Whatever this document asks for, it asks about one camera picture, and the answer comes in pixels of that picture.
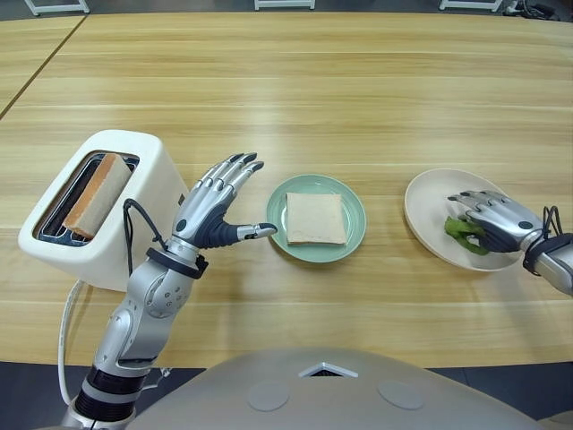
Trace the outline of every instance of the light green plate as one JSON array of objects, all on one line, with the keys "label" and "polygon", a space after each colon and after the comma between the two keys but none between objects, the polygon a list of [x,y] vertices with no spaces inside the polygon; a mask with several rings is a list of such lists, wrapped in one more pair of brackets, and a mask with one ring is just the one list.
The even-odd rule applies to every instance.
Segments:
[{"label": "light green plate", "polygon": [[[345,245],[289,245],[287,242],[287,193],[340,194]],[[306,262],[335,262],[351,254],[362,242],[366,233],[366,211],[358,196],[336,179],[323,175],[294,176],[283,182],[273,192],[267,203],[267,221],[277,226],[272,239],[285,252]]]}]

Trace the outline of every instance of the bread slice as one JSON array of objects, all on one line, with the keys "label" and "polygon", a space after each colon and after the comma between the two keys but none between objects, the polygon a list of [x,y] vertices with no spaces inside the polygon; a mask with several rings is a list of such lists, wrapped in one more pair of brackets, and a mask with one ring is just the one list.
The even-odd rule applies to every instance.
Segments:
[{"label": "bread slice", "polygon": [[121,156],[108,153],[64,219],[64,227],[92,239],[104,223],[132,171]]},{"label": "bread slice", "polygon": [[340,194],[286,193],[286,239],[290,245],[346,243]]}]

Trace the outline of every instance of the black strap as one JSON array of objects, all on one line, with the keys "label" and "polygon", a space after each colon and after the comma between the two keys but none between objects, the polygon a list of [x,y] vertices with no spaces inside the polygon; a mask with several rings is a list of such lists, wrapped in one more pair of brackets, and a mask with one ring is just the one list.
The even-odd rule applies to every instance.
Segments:
[{"label": "black strap", "polygon": [[194,269],[193,267],[170,258],[168,255],[163,254],[154,248],[148,249],[147,253],[145,254],[154,262],[158,262],[162,266],[165,266],[172,271],[176,271],[177,273],[181,273],[182,275],[189,278],[193,278],[194,280],[198,280],[201,276],[203,276],[203,272],[205,272],[205,269],[207,269],[207,266],[209,266],[209,263],[205,261],[205,257],[202,255],[197,256],[197,260],[195,260],[197,269]]},{"label": "black strap", "polygon": [[541,244],[533,246],[533,249],[532,246],[530,246],[526,251],[525,258],[523,259],[523,267],[535,276],[540,276],[539,273],[535,271],[535,263],[539,256],[543,253],[548,254],[569,244],[573,244],[573,233],[565,233],[563,235],[550,237],[549,239],[543,240]]}]

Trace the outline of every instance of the robotic wrist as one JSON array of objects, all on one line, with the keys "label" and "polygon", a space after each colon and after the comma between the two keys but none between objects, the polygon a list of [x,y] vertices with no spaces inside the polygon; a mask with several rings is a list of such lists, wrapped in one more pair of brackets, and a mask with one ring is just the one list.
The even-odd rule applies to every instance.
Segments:
[{"label": "robotic wrist", "polygon": [[527,249],[523,267],[573,296],[573,234],[539,236]]}]

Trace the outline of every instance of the robot finger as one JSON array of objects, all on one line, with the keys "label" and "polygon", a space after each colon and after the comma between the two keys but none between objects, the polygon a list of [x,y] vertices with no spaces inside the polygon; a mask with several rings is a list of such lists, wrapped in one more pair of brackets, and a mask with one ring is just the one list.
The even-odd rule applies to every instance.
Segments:
[{"label": "robot finger", "polygon": [[256,158],[256,152],[244,154],[242,157],[238,158],[231,166],[229,166],[229,168],[218,179],[223,181],[224,184],[228,183],[237,175],[238,172],[241,171],[245,164],[255,160]]},{"label": "robot finger", "polygon": [[510,198],[507,195],[498,193],[497,191],[484,190],[481,191],[480,194],[487,196],[487,198],[490,200],[499,201],[502,203],[511,202]]},{"label": "robot finger", "polygon": [[235,154],[218,163],[217,165],[210,168],[205,176],[201,179],[206,186],[213,185],[217,179],[219,179],[225,172],[232,167],[235,162],[237,162],[241,157],[243,157],[243,153]]},{"label": "robot finger", "polygon": [[236,230],[236,235],[241,240],[260,239],[262,237],[269,237],[277,233],[278,229],[274,224],[262,222],[256,225],[239,226]]},{"label": "robot finger", "polygon": [[265,163],[263,163],[262,161],[250,162],[227,183],[226,189],[228,190],[229,188],[231,188],[233,195],[236,195],[241,189],[241,187],[244,185],[244,183],[247,182],[247,179],[249,179],[249,177],[251,177],[251,175],[257,170],[262,169],[264,164]]},{"label": "robot finger", "polygon": [[475,211],[480,211],[483,206],[488,205],[487,201],[484,202],[482,198],[476,199],[468,191],[464,191],[463,193],[460,194],[451,195],[450,197],[448,197],[448,200],[450,200],[451,202],[462,203],[468,208],[473,209]]}]

